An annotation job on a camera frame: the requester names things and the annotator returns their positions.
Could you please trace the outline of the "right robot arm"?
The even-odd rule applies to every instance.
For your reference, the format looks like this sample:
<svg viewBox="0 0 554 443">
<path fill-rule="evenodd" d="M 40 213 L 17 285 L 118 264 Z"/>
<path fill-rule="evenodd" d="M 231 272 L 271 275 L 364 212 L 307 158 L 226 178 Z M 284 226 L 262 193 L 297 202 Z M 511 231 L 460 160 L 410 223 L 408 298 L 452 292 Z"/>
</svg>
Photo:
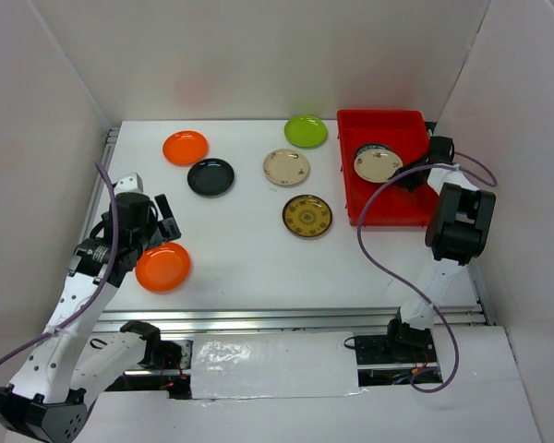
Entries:
<svg viewBox="0 0 554 443">
<path fill-rule="evenodd" d="M 428 347 L 435 310 L 446 298 L 450 283 L 486 246 L 496 196 L 473 185 L 453 165 L 454 155 L 451 138 L 433 136 L 427 153 L 394 175 L 400 188 L 413 192 L 428 186 L 438 200 L 425 235 L 431 263 L 415 284 L 428 299 L 419 295 L 404 303 L 389 323 L 383 349 L 393 361 L 402 362 L 415 349 Z"/>
</svg>

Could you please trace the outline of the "cream plate with motifs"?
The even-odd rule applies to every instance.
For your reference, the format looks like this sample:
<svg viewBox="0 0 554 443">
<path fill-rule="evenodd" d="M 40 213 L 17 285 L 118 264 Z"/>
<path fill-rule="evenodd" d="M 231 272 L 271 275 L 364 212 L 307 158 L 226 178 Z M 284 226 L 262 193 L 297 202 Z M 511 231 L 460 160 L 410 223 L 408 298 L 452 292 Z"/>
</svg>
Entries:
<svg viewBox="0 0 554 443">
<path fill-rule="evenodd" d="M 262 164 L 264 176 L 277 186 L 297 186 L 304 182 L 310 172 L 310 162 L 295 150 L 274 150 Z"/>
</svg>

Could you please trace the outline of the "red plastic bin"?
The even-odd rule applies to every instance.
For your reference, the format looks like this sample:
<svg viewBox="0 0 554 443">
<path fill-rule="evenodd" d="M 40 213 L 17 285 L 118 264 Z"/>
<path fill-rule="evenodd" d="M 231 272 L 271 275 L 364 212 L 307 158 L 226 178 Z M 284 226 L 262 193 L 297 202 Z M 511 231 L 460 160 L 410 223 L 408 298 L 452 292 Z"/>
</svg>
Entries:
<svg viewBox="0 0 554 443">
<path fill-rule="evenodd" d="M 357 225 L 367 201 L 380 188 L 359 176 L 353 162 L 357 150 L 368 144 L 383 145 L 404 164 L 426 153 L 428 130 L 415 110 L 340 110 L 337 112 L 346 209 L 351 225 Z M 424 227 L 438 202 L 438 194 L 423 185 L 410 192 L 392 185 L 367 210 L 365 226 Z"/>
</svg>

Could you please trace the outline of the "yellow black patterned plate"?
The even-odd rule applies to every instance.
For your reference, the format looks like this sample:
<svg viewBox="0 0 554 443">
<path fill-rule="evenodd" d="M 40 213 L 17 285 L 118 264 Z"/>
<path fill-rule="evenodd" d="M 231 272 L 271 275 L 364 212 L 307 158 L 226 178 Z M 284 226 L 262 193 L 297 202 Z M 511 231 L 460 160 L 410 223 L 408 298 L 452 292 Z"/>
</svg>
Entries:
<svg viewBox="0 0 554 443">
<path fill-rule="evenodd" d="M 324 235 L 332 226 L 333 214 L 329 204 L 322 198 L 303 194 L 290 198 L 282 210 L 285 228 L 303 239 Z"/>
</svg>

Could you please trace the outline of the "blue white patterned plate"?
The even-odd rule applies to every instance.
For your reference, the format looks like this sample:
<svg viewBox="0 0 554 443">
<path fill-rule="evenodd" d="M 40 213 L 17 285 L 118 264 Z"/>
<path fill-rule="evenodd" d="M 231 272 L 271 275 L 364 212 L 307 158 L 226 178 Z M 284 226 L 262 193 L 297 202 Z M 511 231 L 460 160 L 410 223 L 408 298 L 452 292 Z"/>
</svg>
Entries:
<svg viewBox="0 0 554 443">
<path fill-rule="evenodd" d="M 392 152 L 392 149 L 388 146 L 380 143 L 368 143 L 360 146 L 355 150 L 355 157 L 358 157 L 362 153 L 369 151 L 369 150 L 386 150 Z"/>
</svg>

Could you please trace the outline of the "orange plate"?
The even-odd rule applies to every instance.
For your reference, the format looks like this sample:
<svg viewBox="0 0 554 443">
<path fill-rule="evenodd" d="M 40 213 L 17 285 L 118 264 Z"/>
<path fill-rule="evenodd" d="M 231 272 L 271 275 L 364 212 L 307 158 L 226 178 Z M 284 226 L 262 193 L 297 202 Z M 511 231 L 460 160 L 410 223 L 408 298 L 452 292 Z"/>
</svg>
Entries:
<svg viewBox="0 0 554 443">
<path fill-rule="evenodd" d="M 202 160 L 208 153 L 208 140 L 199 132 L 178 131 L 163 143 L 163 156 L 173 165 L 187 166 Z"/>
<path fill-rule="evenodd" d="M 186 281 L 190 271 L 190 255 L 177 243 L 166 243 L 146 251 L 135 268 L 139 285 L 152 293 L 175 290 Z"/>
</svg>

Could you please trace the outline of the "orange plate near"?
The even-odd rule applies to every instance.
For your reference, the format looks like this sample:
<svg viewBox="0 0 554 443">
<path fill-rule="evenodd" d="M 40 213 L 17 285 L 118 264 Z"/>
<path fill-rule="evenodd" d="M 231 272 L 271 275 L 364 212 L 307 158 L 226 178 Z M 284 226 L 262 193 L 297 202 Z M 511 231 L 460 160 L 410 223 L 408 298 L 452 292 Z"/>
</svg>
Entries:
<svg viewBox="0 0 554 443">
<path fill-rule="evenodd" d="M 177 243 L 166 243 L 146 251 L 135 268 L 139 285 L 152 293 L 175 290 L 186 281 L 190 271 L 190 255 Z"/>
</svg>

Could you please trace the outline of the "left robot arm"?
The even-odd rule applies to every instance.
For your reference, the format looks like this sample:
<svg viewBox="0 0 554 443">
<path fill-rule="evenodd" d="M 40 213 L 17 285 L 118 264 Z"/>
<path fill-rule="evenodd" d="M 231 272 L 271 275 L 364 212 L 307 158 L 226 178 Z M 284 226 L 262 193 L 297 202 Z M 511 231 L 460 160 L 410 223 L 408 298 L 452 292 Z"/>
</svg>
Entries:
<svg viewBox="0 0 554 443">
<path fill-rule="evenodd" d="M 154 247 L 181 233 L 167 198 L 122 192 L 76 246 L 60 300 L 41 340 L 0 387 L 0 424 L 41 442 L 71 442 L 90 408 L 131 367 L 160 370 L 182 358 L 150 323 L 130 320 L 85 363 L 79 361 L 97 320 L 126 275 Z"/>
</svg>

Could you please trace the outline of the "lime green plate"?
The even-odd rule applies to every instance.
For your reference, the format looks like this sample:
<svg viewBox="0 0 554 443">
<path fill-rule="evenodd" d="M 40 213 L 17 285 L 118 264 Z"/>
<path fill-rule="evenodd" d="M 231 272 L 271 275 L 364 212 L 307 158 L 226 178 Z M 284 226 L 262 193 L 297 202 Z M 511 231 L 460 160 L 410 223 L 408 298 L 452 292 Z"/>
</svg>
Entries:
<svg viewBox="0 0 554 443">
<path fill-rule="evenodd" d="M 320 146 L 328 137 L 328 128 L 314 115 L 297 115 L 289 119 L 283 129 L 287 141 L 302 149 Z"/>
</svg>

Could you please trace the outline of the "orange plate far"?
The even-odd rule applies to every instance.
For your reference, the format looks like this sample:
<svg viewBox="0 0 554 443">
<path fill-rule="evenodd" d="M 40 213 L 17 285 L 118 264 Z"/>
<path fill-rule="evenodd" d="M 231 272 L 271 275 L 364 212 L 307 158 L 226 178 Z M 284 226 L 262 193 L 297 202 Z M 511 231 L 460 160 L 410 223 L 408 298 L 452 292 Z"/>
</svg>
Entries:
<svg viewBox="0 0 554 443">
<path fill-rule="evenodd" d="M 173 165 L 187 166 L 202 160 L 208 153 L 208 140 L 199 132 L 178 131 L 163 143 L 163 156 Z"/>
</svg>

